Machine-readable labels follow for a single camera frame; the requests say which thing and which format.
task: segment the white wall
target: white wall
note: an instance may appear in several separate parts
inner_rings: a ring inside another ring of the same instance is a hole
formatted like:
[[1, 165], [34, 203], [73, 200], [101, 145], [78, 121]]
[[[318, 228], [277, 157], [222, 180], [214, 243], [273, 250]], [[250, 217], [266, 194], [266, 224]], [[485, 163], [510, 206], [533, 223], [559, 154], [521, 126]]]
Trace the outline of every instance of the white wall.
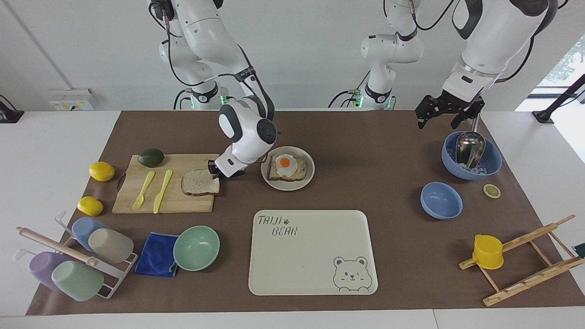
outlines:
[[[98, 109], [171, 108], [182, 86], [159, 58], [158, 43], [165, 34], [147, 13], [147, 3], [0, 0], [0, 92], [19, 108], [50, 110], [50, 89], [67, 86], [19, 26], [8, 4], [65, 79], [75, 88], [92, 89]], [[428, 26], [447, 3], [426, 1], [420, 24]], [[337, 92], [355, 88], [368, 70], [359, 52], [362, 39], [393, 33], [379, 0], [226, 0], [220, 13], [278, 108], [324, 107]], [[484, 93], [486, 110], [516, 108], [584, 34], [584, 13], [585, 2], [570, 0], [536, 38], [522, 73]], [[426, 50], [418, 63], [395, 65], [397, 108], [414, 108], [425, 94], [440, 93], [464, 46], [449, 17], [435, 29], [421, 32]], [[515, 70], [523, 54], [508, 71]], [[214, 69], [223, 72], [221, 67]], [[232, 94], [241, 93], [229, 77], [221, 82]]]

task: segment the cutting board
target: cutting board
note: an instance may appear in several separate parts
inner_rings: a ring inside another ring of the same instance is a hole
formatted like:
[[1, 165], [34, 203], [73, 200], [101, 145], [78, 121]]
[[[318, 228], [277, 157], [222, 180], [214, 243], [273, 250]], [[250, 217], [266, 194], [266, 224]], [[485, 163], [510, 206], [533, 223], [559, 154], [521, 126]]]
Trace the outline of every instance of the cutting board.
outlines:
[[259, 296], [368, 295], [378, 289], [367, 218], [358, 210], [261, 210], [248, 287]]
[[[159, 213], [208, 213], [213, 210], [214, 196], [186, 196], [181, 189], [181, 179], [186, 172], [194, 169], [207, 169], [207, 161], [215, 160], [217, 154], [169, 154], [164, 156], [163, 163], [156, 168], [144, 167], [138, 162], [138, 155], [133, 155], [126, 179], [113, 205], [114, 214], [152, 214], [154, 197], [160, 192], [164, 174], [168, 169], [173, 176], [160, 204]], [[142, 189], [142, 184], [149, 171], [154, 170], [154, 178], [144, 194], [144, 203], [137, 210], [132, 210], [134, 201]]]

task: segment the green bowl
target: green bowl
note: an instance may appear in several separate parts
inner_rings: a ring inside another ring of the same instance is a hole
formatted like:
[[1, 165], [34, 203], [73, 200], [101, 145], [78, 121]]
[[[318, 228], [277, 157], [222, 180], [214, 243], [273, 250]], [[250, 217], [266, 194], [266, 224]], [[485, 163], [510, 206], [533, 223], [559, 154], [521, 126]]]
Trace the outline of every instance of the green bowl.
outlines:
[[177, 238], [173, 256], [177, 265], [190, 271], [203, 270], [219, 254], [219, 236], [207, 226], [193, 226]]

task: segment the bear illustration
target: bear illustration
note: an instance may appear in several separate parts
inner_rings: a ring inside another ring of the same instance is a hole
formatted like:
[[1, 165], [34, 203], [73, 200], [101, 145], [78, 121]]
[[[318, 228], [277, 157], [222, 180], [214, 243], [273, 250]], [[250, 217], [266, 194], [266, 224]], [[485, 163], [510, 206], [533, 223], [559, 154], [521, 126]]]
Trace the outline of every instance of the bear illustration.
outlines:
[[339, 288], [339, 291], [358, 292], [363, 289], [370, 291], [372, 279], [364, 257], [358, 257], [355, 261], [336, 257], [333, 264], [335, 265], [333, 284]]

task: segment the wooden rod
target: wooden rod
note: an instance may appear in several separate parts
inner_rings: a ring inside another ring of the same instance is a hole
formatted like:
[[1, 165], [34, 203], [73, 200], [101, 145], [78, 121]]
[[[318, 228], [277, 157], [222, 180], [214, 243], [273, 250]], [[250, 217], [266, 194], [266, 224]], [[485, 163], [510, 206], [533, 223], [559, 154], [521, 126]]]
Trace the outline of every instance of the wooden rod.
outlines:
[[563, 241], [561, 241], [561, 240], [559, 239], [559, 237], [557, 237], [557, 236], [556, 236], [556, 235], [555, 235], [553, 232], [550, 232], [549, 234], [550, 234], [550, 235], [553, 237], [553, 239], [555, 239], [555, 240], [556, 240], [556, 242], [558, 242], [558, 243], [559, 243], [559, 245], [560, 245], [561, 247], [563, 247], [563, 249], [564, 249], [564, 250], [565, 250], [565, 251], [566, 251], [566, 252], [569, 254], [569, 256], [571, 256], [571, 257], [575, 257], [575, 256], [576, 256], [576, 255], [574, 255], [574, 254], [571, 252], [571, 250], [570, 250], [569, 248], [567, 248], [567, 246], [566, 246], [566, 245], [563, 243]]
[[538, 253], [538, 255], [540, 255], [542, 257], [542, 259], [544, 259], [544, 261], [548, 264], [548, 266], [552, 266], [552, 263], [545, 256], [545, 254], [542, 253], [542, 250], [540, 248], [538, 248], [538, 246], [534, 243], [534, 241], [530, 241], [530, 245], [534, 248], [534, 250], [536, 250], [536, 252]]
[[484, 268], [482, 268], [481, 266], [478, 266], [478, 267], [481, 270], [481, 272], [483, 273], [483, 275], [486, 276], [486, 279], [490, 282], [491, 286], [495, 289], [495, 292], [500, 292], [500, 288], [498, 288], [498, 286], [495, 284], [495, 282], [493, 281], [491, 276], [487, 273], [487, 271]]
[[18, 234], [22, 235], [25, 238], [29, 238], [29, 239], [36, 241], [42, 245], [48, 246], [51, 249], [55, 249], [57, 251], [60, 251], [66, 255], [69, 255], [75, 259], [78, 259], [79, 261], [86, 263], [87, 265], [91, 265], [91, 266], [97, 265], [97, 260], [95, 257], [90, 257], [84, 253], [81, 253], [79, 251], [76, 251], [76, 250], [73, 250], [69, 247], [66, 247], [66, 246], [58, 243], [57, 241], [53, 241], [44, 235], [40, 235], [37, 232], [32, 231], [31, 229], [24, 228], [24, 227], [17, 227], [16, 232], [18, 232]]
[[496, 304], [506, 298], [512, 297], [513, 295], [523, 292], [526, 289], [530, 289], [544, 281], [547, 281], [548, 279], [551, 279], [559, 274], [565, 273], [571, 268], [577, 265], [581, 265], [583, 263], [585, 263], [585, 259], [580, 257], [574, 257], [566, 261], [558, 262], [540, 272], [536, 272], [533, 275], [530, 275], [524, 280], [514, 283], [513, 285], [505, 288], [504, 290], [501, 290], [498, 293], [495, 293], [489, 297], [484, 298], [483, 303], [486, 306], [492, 306], [493, 304]]
[[564, 224], [564, 223], [572, 220], [573, 218], [575, 218], [575, 215], [569, 215], [569, 216], [563, 218], [562, 220], [556, 222], [556, 225]]
[[[535, 229], [534, 231], [532, 231], [530, 233], [526, 233], [521, 237], [515, 238], [512, 241], [508, 241], [502, 245], [502, 252], [510, 251], [510, 250], [512, 250], [516, 247], [519, 247], [525, 243], [528, 243], [536, 238], [539, 238], [543, 235], [551, 233], [554, 229], [558, 228], [559, 225], [564, 224], [564, 223], [572, 220], [573, 218], [575, 218], [575, 215], [567, 216], [556, 223], [550, 223], [546, 226]], [[569, 253], [569, 255], [571, 255], [571, 257], [574, 257], [574, 255], [570, 251], [568, 251], [568, 248], [565, 247], [565, 251], [567, 251]], [[461, 268], [462, 270], [465, 270], [465, 269], [468, 269], [468, 268], [474, 266], [475, 264], [476, 264], [475, 261], [470, 258], [466, 261], [460, 262], [459, 268]]]

